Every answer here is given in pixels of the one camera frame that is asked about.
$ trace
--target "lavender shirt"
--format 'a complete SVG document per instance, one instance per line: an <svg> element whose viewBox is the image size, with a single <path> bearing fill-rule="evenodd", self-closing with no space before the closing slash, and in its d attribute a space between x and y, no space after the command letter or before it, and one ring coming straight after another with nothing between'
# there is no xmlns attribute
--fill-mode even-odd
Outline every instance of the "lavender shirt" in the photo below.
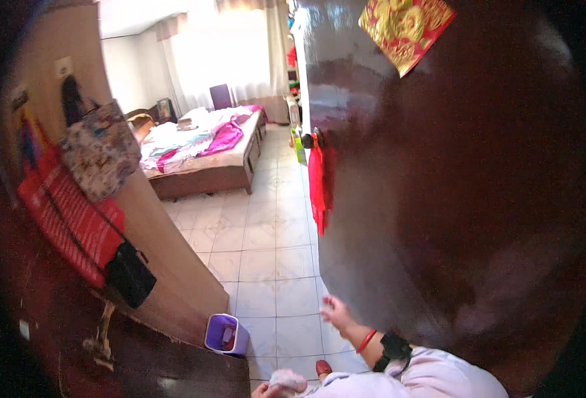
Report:
<svg viewBox="0 0 586 398"><path fill-rule="evenodd" d="M384 373L333 372L310 398L507 398L498 380L486 370L461 358L425 347L413 350L410 365L390 362Z"/></svg>

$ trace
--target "red bag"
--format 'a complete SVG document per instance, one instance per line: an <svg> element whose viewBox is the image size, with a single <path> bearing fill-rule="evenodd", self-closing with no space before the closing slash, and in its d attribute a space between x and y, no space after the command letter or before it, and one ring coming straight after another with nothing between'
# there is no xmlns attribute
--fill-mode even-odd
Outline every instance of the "red bag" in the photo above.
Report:
<svg viewBox="0 0 586 398"><path fill-rule="evenodd" d="M17 194L58 252L90 285L101 288L105 284L105 265L122 238L90 205L62 163L58 149L44 137L41 126L26 115L22 115L22 124L26 179ZM97 203L96 208L123 230L125 216L113 199ZM72 234L87 254L79 249Z"/></svg>
<svg viewBox="0 0 586 398"><path fill-rule="evenodd" d="M308 179L313 219L317 224L317 233L324 236L324 229L329 223L332 210L335 149L321 148L317 137L313 135L313 147L308 156Z"/></svg>

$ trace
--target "black wristband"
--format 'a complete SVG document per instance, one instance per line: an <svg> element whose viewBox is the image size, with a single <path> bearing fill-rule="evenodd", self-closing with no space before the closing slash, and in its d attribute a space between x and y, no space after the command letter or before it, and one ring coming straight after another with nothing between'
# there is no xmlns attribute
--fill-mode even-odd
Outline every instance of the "black wristband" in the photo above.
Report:
<svg viewBox="0 0 586 398"><path fill-rule="evenodd" d="M375 363L373 372L383 372L390 361L405 361L406 365L403 370L406 370L410 364L410 357L412 355L412 348L408 341L394 333L387 333L381 338L381 345L383 345L383 353L381 358Z"/></svg>

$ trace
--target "red shoe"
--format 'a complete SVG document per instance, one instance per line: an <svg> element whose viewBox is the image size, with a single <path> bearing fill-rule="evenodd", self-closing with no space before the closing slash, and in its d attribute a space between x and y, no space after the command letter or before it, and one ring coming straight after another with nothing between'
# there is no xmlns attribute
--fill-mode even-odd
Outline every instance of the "red shoe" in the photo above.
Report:
<svg viewBox="0 0 586 398"><path fill-rule="evenodd" d="M315 371L317 372L317 376L319 376L321 374L332 373L332 368L330 367L328 362L321 359L315 363Z"/></svg>

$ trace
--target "black bag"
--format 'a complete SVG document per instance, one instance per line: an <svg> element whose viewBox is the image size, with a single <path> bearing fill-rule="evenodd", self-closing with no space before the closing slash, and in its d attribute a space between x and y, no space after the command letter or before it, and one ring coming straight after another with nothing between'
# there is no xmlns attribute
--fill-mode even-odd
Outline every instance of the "black bag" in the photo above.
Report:
<svg viewBox="0 0 586 398"><path fill-rule="evenodd" d="M145 254L125 238L105 266L106 283L116 288L131 308L140 307L156 284L147 264Z"/></svg>
<svg viewBox="0 0 586 398"><path fill-rule="evenodd" d="M138 308L140 305L145 301L149 293L152 292L154 285L156 284L156 277L152 274L151 271L147 268L147 264L149 261L145 254L138 250L134 245L120 232L114 224L111 223L111 220L105 217L105 215L98 210L96 205L92 203L90 200L85 198L87 202L90 204L94 211L100 215L100 217L109 224L109 226L116 231L120 237L122 238L123 242L118 246L116 249L116 253L114 257L106 264L105 271L100 269L98 264L94 261L94 258L85 251L83 245L76 239L74 232L70 229L69 225L67 225L66 219L63 217L56 200L51 195L50 190L45 186L43 181L41 180L41 186L43 187L46 196L50 200L52 208L57 213L58 217L63 221L63 225L66 226L67 233L69 234L72 242L78 248L78 250L90 260L90 263L94 265L94 267L98 270L99 273L105 276L105 281L108 285L114 287L118 293L125 299L125 302L131 308Z"/></svg>

